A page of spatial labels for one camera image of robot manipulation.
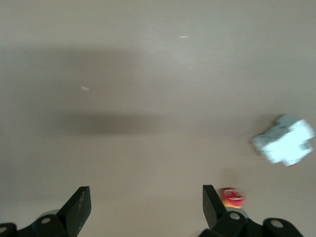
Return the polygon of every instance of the red object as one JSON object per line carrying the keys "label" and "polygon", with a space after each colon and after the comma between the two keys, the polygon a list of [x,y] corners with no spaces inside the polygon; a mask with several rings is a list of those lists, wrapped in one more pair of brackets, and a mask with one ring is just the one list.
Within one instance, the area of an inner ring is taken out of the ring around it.
{"label": "red object", "polygon": [[246,197],[241,191],[234,188],[222,189],[222,201],[225,206],[241,207],[246,202]]}

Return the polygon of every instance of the white toy block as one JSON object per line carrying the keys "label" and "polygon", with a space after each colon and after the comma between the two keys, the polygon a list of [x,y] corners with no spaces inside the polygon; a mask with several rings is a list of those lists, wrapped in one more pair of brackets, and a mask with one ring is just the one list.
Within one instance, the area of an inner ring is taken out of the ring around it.
{"label": "white toy block", "polygon": [[308,140],[314,136],[313,129],[304,119],[282,115],[266,133],[254,137],[252,143],[271,163],[283,162],[292,166],[312,152]]}

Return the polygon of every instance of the screw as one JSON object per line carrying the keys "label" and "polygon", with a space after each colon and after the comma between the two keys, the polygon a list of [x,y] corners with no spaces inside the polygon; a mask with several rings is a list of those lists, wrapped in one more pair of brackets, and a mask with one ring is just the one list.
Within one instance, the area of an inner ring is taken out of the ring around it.
{"label": "screw", "polygon": [[271,225],[273,225],[276,228],[283,228],[283,224],[281,223],[281,221],[278,220],[272,220]]}
{"label": "screw", "polygon": [[240,219],[240,216],[235,213],[235,212],[232,212],[230,215],[229,215],[233,220],[239,220]]}

